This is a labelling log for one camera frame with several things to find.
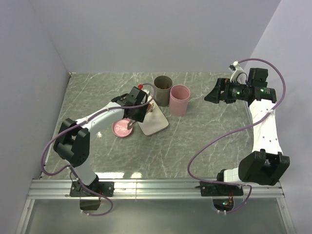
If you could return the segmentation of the metal tongs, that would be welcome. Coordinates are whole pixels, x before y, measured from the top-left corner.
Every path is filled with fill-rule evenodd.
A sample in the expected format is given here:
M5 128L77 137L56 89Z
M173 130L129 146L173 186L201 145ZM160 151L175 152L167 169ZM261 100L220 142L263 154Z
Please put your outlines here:
M147 111L145 113L145 115L148 115L149 113L151 113L154 110L154 104L149 104ZM135 120L130 120L129 123L127 124L127 129L130 130L133 128L133 125L137 123L137 121Z

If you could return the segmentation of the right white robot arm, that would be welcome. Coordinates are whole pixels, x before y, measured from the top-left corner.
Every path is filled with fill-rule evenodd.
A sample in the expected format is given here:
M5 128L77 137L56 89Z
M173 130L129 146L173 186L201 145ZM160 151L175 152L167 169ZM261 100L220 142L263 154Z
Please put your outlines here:
M231 78L218 78L215 87L205 101L231 104L237 100L247 102L253 123L253 149L234 169L222 170L214 181L216 191L226 195L233 186L243 182L259 185L275 185L290 165L289 156L280 147L275 110L275 89L267 87L268 70L252 68L246 84L237 81L243 70L236 68Z

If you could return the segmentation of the roasted chicken wing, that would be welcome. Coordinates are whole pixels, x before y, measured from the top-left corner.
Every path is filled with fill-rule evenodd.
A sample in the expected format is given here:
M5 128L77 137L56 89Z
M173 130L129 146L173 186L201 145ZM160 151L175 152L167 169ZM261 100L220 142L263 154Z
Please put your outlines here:
M158 89L161 89L161 90L166 90L170 87L170 85L168 83L161 83L157 86Z

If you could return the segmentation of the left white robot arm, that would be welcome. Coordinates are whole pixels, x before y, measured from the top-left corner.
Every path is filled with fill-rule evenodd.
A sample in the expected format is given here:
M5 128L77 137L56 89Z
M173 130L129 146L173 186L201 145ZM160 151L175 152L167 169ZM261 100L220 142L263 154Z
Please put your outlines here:
M129 93L113 98L106 106L84 118L64 120L53 149L70 165L72 174L87 196L112 196L113 185L103 185L92 169L88 157L90 140L99 131L125 118L143 122L150 102L149 91L142 85L133 87Z

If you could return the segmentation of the pink round lid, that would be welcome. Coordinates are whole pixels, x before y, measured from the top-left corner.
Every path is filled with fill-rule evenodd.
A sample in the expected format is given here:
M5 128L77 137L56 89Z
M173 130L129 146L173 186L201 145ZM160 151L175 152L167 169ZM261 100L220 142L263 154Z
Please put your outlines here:
M130 123L130 120L128 118L116 121L112 125L112 131L117 137L127 137L129 136L133 128L128 128L128 124Z

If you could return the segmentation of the pink cylindrical container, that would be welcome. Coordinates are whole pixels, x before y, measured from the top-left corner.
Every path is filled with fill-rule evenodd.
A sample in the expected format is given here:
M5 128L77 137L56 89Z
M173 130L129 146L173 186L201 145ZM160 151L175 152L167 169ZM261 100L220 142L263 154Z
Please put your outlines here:
M185 85L175 85L170 91L169 109L172 115L182 117L186 114L191 91Z

